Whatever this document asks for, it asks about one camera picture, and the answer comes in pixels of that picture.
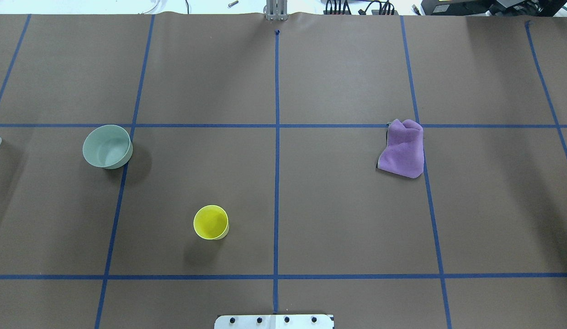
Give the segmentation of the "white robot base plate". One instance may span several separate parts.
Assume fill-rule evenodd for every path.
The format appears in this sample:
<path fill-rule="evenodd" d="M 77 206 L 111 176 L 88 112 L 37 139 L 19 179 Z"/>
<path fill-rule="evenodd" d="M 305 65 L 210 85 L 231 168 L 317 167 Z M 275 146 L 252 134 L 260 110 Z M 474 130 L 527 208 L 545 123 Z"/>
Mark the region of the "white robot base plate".
<path fill-rule="evenodd" d="M 334 329 L 333 315 L 267 314 L 219 316 L 215 329 Z"/>

